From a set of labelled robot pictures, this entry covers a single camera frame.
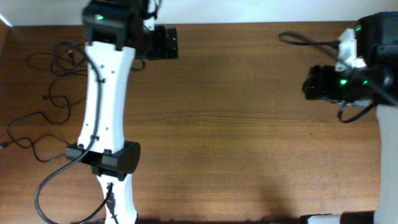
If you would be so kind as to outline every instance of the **green led indicator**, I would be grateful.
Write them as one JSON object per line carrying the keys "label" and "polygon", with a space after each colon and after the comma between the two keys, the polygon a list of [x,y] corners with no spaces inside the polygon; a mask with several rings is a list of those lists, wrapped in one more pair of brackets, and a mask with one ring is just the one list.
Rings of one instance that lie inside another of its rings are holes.
{"label": "green led indicator", "polygon": [[347,80],[340,80],[340,85],[345,85],[345,84],[347,84]]}
{"label": "green led indicator", "polygon": [[104,17],[102,15],[95,15],[96,20],[103,20]]}

